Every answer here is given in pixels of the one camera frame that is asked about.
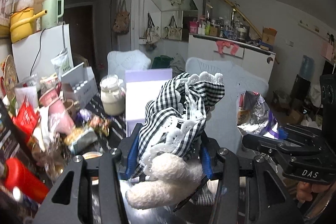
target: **pink cup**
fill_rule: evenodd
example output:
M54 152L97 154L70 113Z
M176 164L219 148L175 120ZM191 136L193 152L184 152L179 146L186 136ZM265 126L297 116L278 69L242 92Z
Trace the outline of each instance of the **pink cup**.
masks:
M49 116L52 114L58 114L59 123L55 128L55 132L71 134L71 130L75 124L65 109L62 101L59 99L59 95L55 88L48 90L40 98L40 104L47 107L49 106Z
M51 114L59 114L59 123L56 126L55 131L65 133L66 135L71 134L75 124L60 99L49 106L49 115Z

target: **red package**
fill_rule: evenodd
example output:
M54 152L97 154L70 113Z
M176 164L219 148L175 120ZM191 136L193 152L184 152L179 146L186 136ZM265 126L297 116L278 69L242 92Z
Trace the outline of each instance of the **red package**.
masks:
M16 117L13 117L13 123L25 133L25 142L27 143L33 134L33 131L39 121L40 114L35 113L34 108L25 97Z

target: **brown door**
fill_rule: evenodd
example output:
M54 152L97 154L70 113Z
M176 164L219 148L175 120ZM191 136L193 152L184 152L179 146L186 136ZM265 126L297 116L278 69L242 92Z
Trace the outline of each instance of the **brown door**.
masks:
M92 5L64 9L63 19L69 24L71 52L85 57L95 67Z

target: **screw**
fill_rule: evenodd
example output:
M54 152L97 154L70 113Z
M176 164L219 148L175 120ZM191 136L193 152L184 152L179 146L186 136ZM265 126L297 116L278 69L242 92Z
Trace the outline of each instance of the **screw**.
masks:
M258 155L258 156L255 157L255 160L256 160L257 162L264 162L264 161L265 161L265 158L264 158L263 156Z
M111 155L115 155L117 153L117 148L112 148L111 150L110 150L110 154Z
M221 155L226 155L227 153L229 153L229 150L227 150L226 148L219 148L218 153Z
M82 157L81 155L78 155L78 156L75 156L75 157L73 158L73 161L74 161L74 162L80 162L82 159L83 159L83 157Z

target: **yellow pot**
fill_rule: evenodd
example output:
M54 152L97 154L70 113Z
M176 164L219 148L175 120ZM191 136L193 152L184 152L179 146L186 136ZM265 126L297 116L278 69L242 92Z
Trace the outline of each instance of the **yellow pot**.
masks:
M31 34L33 34L34 24L33 20L44 16L47 14L46 10L39 12L38 14L34 15L33 8L27 8L23 11L19 11L14 13L10 17L10 38L12 43L19 41Z

